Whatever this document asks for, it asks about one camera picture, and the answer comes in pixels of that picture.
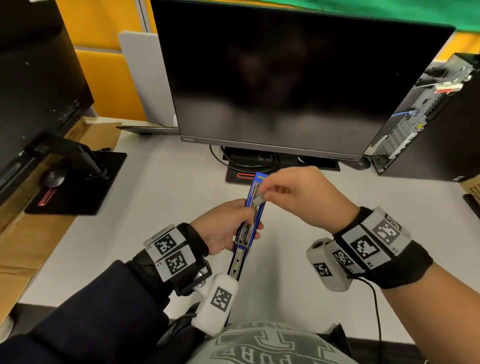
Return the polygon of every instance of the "green backdrop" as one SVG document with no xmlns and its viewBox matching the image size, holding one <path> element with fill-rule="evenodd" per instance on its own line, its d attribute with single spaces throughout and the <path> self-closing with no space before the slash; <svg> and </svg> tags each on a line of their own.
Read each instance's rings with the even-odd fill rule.
<svg viewBox="0 0 480 364">
<path fill-rule="evenodd" d="M 480 0 L 265 0 L 346 15 L 448 24 L 480 33 Z"/>
</svg>

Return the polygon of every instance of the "gray t-shirt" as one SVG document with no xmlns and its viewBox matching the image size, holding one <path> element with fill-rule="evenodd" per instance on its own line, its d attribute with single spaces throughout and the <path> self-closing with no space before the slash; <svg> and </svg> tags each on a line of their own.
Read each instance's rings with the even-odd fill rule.
<svg viewBox="0 0 480 364">
<path fill-rule="evenodd" d="M 317 335 L 285 324 L 230 325 L 206 341 L 188 364 L 356 364 Z"/>
</svg>

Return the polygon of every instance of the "black cable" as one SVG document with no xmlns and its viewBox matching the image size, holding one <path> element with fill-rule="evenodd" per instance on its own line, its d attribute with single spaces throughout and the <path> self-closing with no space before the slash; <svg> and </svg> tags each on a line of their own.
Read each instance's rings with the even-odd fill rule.
<svg viewBox="0 0 480 364">
<path fill-rule="evenodd" d="M 268 164 L 260 164 L 258 166 L 247 166 L 245 164 L 239 164 L 237 162 L 235 162 L 232 158 L 230 158 L 226 153 L 225 153 L 225 148 L 224 147 L 220 147 L 220 149 L 222 150 L 222 153 L 224 155 L 224 157 L 229 161 L 231 162 L 234 166 L 237 166 L 237 167 L 240 167 L 240 168 L 263 168 L 263 167 L 271 167 L 275 164 L 275 154 L 272 153 L 272 162 L 271 163 L 268 163 Z"/>
<path fill-rule="evenodd" d="M 219 163 L 223 164 L 225 167 L 228 167 L 228 168 L 230 168 L 230 169 L 232 169 L 232 170 L 236 170 L 237 172 L 252 173 L 251 170 L 240 170 L 240 169 L 238 169 L 238 168 L 234 168 L 234 167 L 232 167 L 232 166 L 229 166 L 227 163 L 224 163 L 223 161 L 221 161 L 221 160 L 215 155 L 215 153 L 213 152 L 213 149 L 212 149 L 212 146 L 211 146 L 211 145 L 209 145 L 208 147 L 210 148 L 210 153 L 212 153 L 212 156 L 214 156 L 214 158 L 215 158 Z M 272 171 L 272 170 L 276 170 L 277 167 L 278 167 L 277 164 L 278 164 L 279 161 L 280 161 L 280 158 L 279 158 L 278 160 L 276 160 L 276 161 L 275 161 L 275 164 L 274 164 L 271 168 L 269 168 L 269 169 L 267 169 L 267 170 L 257 170 L 257 171 L 255 171 L 255 172 L 265 173 L 265 172 L 270 172 L 270 171 Z"/>
<path fill-rule="evenodd" d="M 377 302 L 377 292 L 375 288 L 366 280 L 358 277 L 352 277 L 353 279 L 360 280 L 365 284 L 368 284 L 373 291 L 373 300 L 375 301 L 375 313 L 377 314 L 377 324 L 378 324 L 378 363 L 382 362 L 382 327 L 380 325 L 380 314 L 378 313 L 378 302 Z"/>
</svg>

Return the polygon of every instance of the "desk surface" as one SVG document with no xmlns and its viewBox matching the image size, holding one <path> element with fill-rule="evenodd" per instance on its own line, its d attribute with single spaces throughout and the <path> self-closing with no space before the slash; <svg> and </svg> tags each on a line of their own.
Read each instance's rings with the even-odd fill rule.
<svg viewBox="0 0 480 364">
<path fill-rule="evenodd" d="M 75 220 L 20 302 L 57 306 L 114 260 L 131 259 L 145 239 L 165 226 L 190 222 L 248 194 L 248 186 L 225 182 L 226 169 L 207 145 L 182 143 L 177 136 L 122 132 L 116 151 L 128 158 L 100 214 Z M 341 169 L 325 172 L 339 190 L 359 206 L 381 206 L 437 263 L 480 291 L 480 223 L 458 184 L 379 177 L 373 170 L 344 165 Z M 246 261 L 230 321 L 270 320 L 313 332 L 340 322 L 348 336 L 378 338 L 371 289 L 355 281 L 345 293 L 330 292 L 308 264 L 309 245 L 330 235 L 269 203 L 262 221 L 265 229 Z M 228 251 L 208 258 L 214 273 L 226 272 L 230 259 Z M 197 301 L 196 293 L 173 294 L 166 313 L 178 317 Z M 384 340 L 413 342 L 381 294 L 379 311 Z"/>
</svg>

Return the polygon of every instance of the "left hand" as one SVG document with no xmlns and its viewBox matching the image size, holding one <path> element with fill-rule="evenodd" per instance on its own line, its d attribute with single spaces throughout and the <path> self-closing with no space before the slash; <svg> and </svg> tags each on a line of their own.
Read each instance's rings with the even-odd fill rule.
<svg viewBox="0 0 480 364">
<path fill-rule="evenodd" d="M 190 223 L 207 244 L 210 255 L 218 254 L 224 249 L 233 251 L 233 236 L 240 224 L 253 224 L 255 211 L 253 207 L 245 207 L 245 202 L 244 198 L 225 202 Z M 264 225 L 259 222 L 257 230 L 263 228 Z M 255 239 L 259 238 L 260 233 L 257 231 Z"/>
</svg>

